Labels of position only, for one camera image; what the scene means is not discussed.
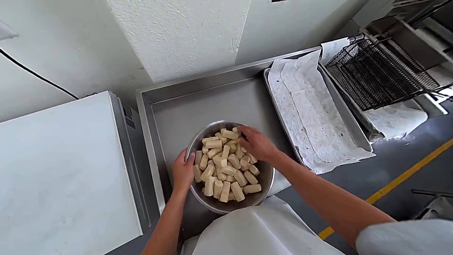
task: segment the stainless steel tray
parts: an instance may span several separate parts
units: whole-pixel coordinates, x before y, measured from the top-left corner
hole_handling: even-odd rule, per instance
[[[281,58],[298,58],[315,47]],[[296,159],[263,79],[274,58],[201,74],[137,91],[137,104],[159,210],[172,192],[171,162],[197,132],[214,121],[247,123]],[[191,192],[184,207],[180,240],[200,233],[221,215],[201,205]]]
[[[296,157],[298,158],[299,162],[303,164],[302,157],[299,153],[299,148],[298,148],[298,146],[294,145],[293,141],[291,140],[289,131],[285,125],[282,115],[280,114],[278,105],[277,105],[274,95],[272,94],[272,91],[270,89],[270,84],[268,81],[269,71],[270,71],[270,68],[267,68],[263,72],[263,77],[266,82],[266,87],[269,91],[270,97],[272,98],[272,103],[274,104],[274,107],[277,111],[280,122],[283,126],[283,129],[285,130],[286,136],[287,136],[288,140],[291,142],[293,151],[296,154]],[[345,123],[346,128],[348,129],[349,133],[351,134],[353,142],[358,147],[361,147],[361,148],[365,149],[366,151],[372,152],[373,148],[371,147],[370,143],[368,142],[368,139],[366,138],[364,132],[360,128],[357,120],[354,118],[354,116],[352,115],[349,108],[347,107],[343,98],[340,96],[340,94],[337,91],[336,87],[334,86],[332,80],[329,78],[327,71],[321,64],[318,64],[318,71],[321,73],[321,75],[324,79],[324,82],[326,83],[329,93],[332,96],[332,100],[335,103],[335,106],[337,107],[337,110],[340,113],[340,116],[342,117],[342,120]]]

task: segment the stainless steel counter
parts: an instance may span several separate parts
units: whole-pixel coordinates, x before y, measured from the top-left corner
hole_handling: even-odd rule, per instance
[[[314,47],[221,71],[162,84],[137,92],[154,188],[162,212],[170,198],[170,162],[188,146],[197,132],[217,120],[247,123],[267,135],[295,158],[265,86],[262,72],[274,59],[296,59],[320,49]],[[203,207],[189,192],[184,207],[180,241],[204,230],[221,215]]]

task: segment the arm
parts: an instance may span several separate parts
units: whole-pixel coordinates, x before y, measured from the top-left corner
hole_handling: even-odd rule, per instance
[[[195,153],[184,162],[183,150],[173,164],[174,189],[154,232],[141,255],[172,255],[178,246],[179,228],[183,218],[184,201],[193,181]]]
[[[351,246],[355,247],[358,234],[367,226],[395,221],[376,207],[299,165],[255,128],[241,126],[238,129],[247,138],[239,138],[241,146],[277,168],[307,204]]]

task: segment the textured white wall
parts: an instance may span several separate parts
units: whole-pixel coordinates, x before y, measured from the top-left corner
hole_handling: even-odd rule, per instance
[[[0,2],[0,20],[19,34],[0,48],[76,96],[111,90],[134,106],[135,90],[152,84],[104,0]],[[12,65],[0,55],[0,121],[71,100]]]
[[[250,0],[107,0],[155,83],[233,66]]]
[[[368,0],[252,0],[236,65],[330,40]]]

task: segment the person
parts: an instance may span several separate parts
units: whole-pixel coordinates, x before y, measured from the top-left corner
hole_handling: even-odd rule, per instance
[[[238,129],[246,137],[239,138],[241,146],[282,173],[306,203],[360,255],[450,254],[453,250],[450,221],[396,222],[295,162],[255,128]],[[183,150],[174,161],[173,193],[142,255],[176,252],[184,201],[193,181],[195,155],[192,153],[184,162],[185,154]],[[186,241],[182,253],[342,254],[321,240],[288,204],[275,196],[266,198],[259,206],[235,210],[216,219],[192,244]]]

